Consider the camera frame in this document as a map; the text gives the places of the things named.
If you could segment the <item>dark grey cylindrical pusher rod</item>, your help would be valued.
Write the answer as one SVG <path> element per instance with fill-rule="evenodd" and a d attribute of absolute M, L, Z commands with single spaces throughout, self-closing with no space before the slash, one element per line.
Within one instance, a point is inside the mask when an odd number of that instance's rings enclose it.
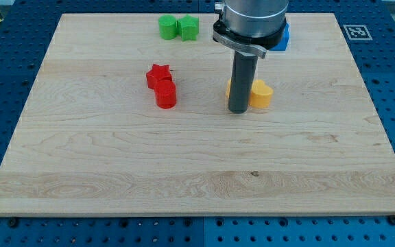
<path fill-rule="evenodd" d="M 235 51 L 228 98 L 228 109 L 232 113 L 240 114 L 248 109 L 257 60 L 253 54 Z"/>

